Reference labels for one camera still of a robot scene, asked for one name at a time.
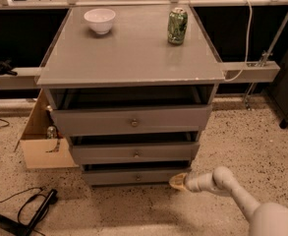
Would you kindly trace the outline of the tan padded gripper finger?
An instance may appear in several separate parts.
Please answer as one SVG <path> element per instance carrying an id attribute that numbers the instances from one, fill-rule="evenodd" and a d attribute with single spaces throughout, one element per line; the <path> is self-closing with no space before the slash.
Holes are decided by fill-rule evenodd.
<path id="1" fill-rule="evenodd" d="M 169 185 L 176 190 L 187 191 L 187 187 L 185 185 L 186 177 L 187 173 L 177 174 L 169 180 Z"/>

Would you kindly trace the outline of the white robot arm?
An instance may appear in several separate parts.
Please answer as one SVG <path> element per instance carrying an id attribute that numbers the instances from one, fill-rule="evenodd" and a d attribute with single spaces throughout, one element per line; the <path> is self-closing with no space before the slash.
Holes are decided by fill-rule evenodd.
<path id="1" fill-rule="evenodd" d="M 180 191 L 231 197 L 249 222 L 249 236 L 288 236 L 288 208 L 277 203 L 258 202 L 225 166 L 201 175 L 194 171 L 179 173 L 169 184 Z"/>

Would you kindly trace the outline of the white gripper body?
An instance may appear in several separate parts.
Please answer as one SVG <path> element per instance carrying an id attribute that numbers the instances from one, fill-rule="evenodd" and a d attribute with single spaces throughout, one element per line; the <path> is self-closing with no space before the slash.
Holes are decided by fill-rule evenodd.
<path id="1" fill-rule="evenodd" d="M 210 192 L 214 187 L 212 174 L 204 173 L 197 175 L 195 172 L 191 172 L 185 178 L 185 186 L 193 193 Z"/>

